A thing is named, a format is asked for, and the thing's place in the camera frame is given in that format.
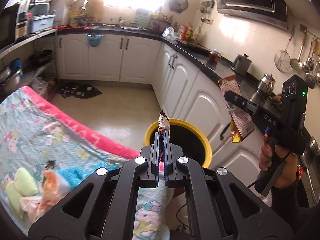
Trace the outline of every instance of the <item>hand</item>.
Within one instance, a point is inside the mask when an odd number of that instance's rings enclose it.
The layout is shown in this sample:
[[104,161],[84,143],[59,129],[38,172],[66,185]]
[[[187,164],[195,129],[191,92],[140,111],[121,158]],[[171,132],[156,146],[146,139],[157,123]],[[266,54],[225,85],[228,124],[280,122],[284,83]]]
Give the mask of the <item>hand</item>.
[[[259,162],[259,168],[262,169],[263,171],[267,171],[272,164],[271,162],[272,149],[271,149],[271,146],[268,144],[268,140],[269,140],[269,136],[265,134],[263,136],[264,144],[261,146],[261,154],[260,154],[260,162]],[[280,145],[276,145],[275,150],[276,150],[276,154],[282,159],[289,152],[288,149]],[[282,173],[280,177],[277,179],[277,181],[275,182],[274,187],[277,187],[277,188],[289,187],[296,180],[297,180],[297,157],[293,153],[291,153],[286,158]]]

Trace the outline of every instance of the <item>pink blanket border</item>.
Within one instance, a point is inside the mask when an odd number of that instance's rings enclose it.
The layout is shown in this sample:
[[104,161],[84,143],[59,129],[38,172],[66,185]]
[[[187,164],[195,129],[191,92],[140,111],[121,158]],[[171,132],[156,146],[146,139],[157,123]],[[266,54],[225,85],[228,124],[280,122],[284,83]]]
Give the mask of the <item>pink blanket border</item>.
[[[116,143],[113,140],[91,130],[83,124],[80,124],[79,122],[62,112],[59,108],[52,105],[43,97],[38,95],[32,88],[25,86],[21,89],[25,94],[28,95],[30,100],[40,111],[42,111],[45,114],[54,116],[60,122],[62,122],[70,129],[72,129],[75,133],[77,133],[81,138],[93,144],[98,149],[114,155],[118,155],[126,159],[133,159],[140,155],[140,153],[138,153],[137,151],[124,147],[121,144]],[[160,163],[160,169],[161,171],[163,171],[163,163]]]

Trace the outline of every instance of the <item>strainer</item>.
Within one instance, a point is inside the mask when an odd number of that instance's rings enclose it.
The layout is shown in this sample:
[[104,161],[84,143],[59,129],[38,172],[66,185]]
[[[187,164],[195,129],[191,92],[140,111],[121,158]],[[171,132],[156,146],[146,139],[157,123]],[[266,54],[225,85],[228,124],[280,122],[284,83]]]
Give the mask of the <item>strainer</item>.
[[294,35],[294,26],[291,30],[291,34],[289,37],[289,40],[287,42],[287,46],[285,48],[285,51],[283,50],[279,50],[276,54],[275,54],[275,65],[277,67],[277,69],[281,72],[288,72],[289,69],[291,68],[290,66],[290,56],[287,53],[287,49],[289,47],[290,41],[292,40],[292,37]]

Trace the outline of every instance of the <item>bed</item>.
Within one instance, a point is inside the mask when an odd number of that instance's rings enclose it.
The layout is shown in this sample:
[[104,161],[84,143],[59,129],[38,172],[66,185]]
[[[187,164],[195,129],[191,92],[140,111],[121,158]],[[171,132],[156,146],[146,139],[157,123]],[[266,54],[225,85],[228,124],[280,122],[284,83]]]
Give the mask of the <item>bed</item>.
[[[17,90],[0,104],[1,234],[4,239],[27,239],[35,211],[26,212],[21,203],[43,196],[45,170],[52,168],[72,190],[79,182],[70,179],[71,171],[80,171],[77,179],[81,181],[97,167],[117,169],[137,156],[138,152],[73,120],[30,87]],[[170,238],[164,210],[172,196],[163,178],[156,189],[139,190],[134,239]],[[30,203],[28,207],[37,210]],[[144,217],[152,220],[152,227],[143,228]]]

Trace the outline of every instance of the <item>power cord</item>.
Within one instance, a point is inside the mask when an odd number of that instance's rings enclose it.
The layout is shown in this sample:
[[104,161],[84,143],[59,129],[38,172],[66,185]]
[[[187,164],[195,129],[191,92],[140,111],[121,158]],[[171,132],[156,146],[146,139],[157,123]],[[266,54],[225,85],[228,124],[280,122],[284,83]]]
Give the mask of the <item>power cord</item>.
[[283,163],[285,161],[285,159],[291,154],[292,152],[289,151],[287,153],[287,155],[281,159],[280,163],[278,164],[278,166],[274,167],[273,169],[267,171],[260,179],[257,179],[255,182],[251,183],[247,188],[251,188],[254,184],[258,183],[259,181],[261,181],[262,179],[264,179],[266,176],[268,176],[270,173],[274,172],[280,165],[281,163]]
[[180,210],[185,207],[187,204],[184,204],[182,207],[180,207],[176,213],[176,218],[178,219],[178,221],[185,227],[189,228],[189,226],[187,226],[186,224],[182,223],[182,221],[178,218],[178,213],[180,212]]

